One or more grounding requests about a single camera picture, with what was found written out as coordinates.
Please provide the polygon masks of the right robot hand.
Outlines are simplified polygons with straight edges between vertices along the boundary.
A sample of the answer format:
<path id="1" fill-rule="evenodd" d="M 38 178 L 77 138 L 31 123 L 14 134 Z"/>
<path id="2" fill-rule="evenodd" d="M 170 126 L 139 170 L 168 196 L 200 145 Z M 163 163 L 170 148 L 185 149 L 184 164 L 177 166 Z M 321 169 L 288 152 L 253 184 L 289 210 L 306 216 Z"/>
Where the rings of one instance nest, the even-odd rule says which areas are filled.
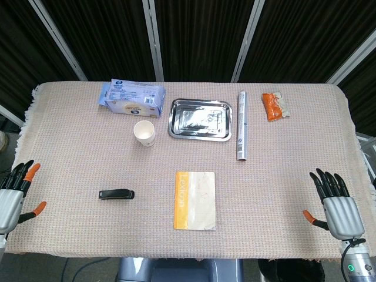
<path id="1" fill-rule="evenodd" d="M 321 169 L 310 173 L 316 187 L 326 220 L 314 218 L 308 210 L 304 217 L 312 224 L 341 241 L 357 240 L 365 233 L 360 212 L 355 200 L 350 196 L 347 185 L 339 174 L 331 174 Z"/>

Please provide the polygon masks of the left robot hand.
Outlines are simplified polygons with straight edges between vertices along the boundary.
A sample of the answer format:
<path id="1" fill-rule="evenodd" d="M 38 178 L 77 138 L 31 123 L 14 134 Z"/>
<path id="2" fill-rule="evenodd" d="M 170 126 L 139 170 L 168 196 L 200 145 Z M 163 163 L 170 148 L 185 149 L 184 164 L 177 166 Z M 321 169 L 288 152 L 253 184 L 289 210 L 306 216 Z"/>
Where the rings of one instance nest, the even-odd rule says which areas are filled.
<path id="1" fill-rule="evenodd" d="M 35 218 L 42 213 L 46 202 L 41 202 L 33 211 L 21 213 L 27 192 L 40 163 L 33 160 L 20 163 L 1 180 L 1 235 L 6 236 L 18 224 Z"/>

